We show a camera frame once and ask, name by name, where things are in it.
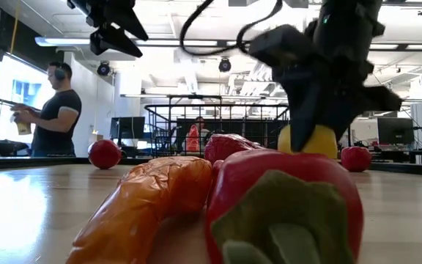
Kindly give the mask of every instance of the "black t-shirt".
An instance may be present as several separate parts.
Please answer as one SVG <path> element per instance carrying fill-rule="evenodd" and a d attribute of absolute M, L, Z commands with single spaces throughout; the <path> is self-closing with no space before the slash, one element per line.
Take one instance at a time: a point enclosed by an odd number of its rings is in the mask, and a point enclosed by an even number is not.
<path fill-rule="evenodd" d="M 74 151 L 72 137 L 74 127 L 81 116 L 81 99 L 73 89 L 57 92 L 43 105 L 40 118 L 43 120 L 55 119 L 58 117 L 60 109 L 69 109 L 78 112 L 78 117 L 76 117 L 71 129 L 63 133 L 49 131 L 37 126 L 34 132 L 34 140 L 32 141 L 32 150 L 44 153 L 68 153 Z"/>

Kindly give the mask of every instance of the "yellow lemon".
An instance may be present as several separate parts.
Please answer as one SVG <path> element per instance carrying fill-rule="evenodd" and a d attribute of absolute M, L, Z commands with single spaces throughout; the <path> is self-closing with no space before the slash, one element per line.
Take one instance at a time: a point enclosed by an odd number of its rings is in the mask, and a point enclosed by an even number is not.
<path fill-rule="evenodd" d="M 291 151 L 291 126 L 287 125 L 281 130 L 278 137 L 278 150 L 292 154 Z M 312 136 L 303 148 L 303 153 L 320 153 L 328 158 L 337 158 L 335 132 L 323 125 L 316 125 Z"/>

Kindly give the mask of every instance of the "headphones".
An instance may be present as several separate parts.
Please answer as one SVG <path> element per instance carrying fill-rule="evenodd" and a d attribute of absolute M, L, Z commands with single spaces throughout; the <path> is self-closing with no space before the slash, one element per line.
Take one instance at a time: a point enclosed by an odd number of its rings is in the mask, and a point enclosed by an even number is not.
<path fill-rule="evenodd" d="M 56 80 L 58 81 L 63 81 L 66 78 L 66 73 L 62 69 L 61 63 L 59 64 L 59 66 L 56 67 L 54 75 Z"/>

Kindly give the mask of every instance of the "window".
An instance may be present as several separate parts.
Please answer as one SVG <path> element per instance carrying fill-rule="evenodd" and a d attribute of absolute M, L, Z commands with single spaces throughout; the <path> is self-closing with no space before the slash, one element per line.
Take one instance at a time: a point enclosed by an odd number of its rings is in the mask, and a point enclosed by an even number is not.
<path fill-rule="evenodd" d="M 23 103 L 41 109 L 55 91 L 45 72 L 27 64 L 4 56 L 0 62 L 0 99 L 12 103 Z M 32 143 L 31 135 L 19 136 L 15 123 L 11 122 L 11 103 L 0 101 L 0 140 L 9 139 L 17 142 Z"/>

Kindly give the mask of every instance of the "cup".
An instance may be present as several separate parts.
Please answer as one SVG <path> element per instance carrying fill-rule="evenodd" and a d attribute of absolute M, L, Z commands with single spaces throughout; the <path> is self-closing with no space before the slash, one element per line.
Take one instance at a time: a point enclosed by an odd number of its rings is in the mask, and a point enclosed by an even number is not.
<path fill-rule="evenodd" d="M 30 123 L 16 122 L 15 124 L 18 126 L 19 136 L 30 135 L 32 133 L 32 127 L 30 126 Z"/>

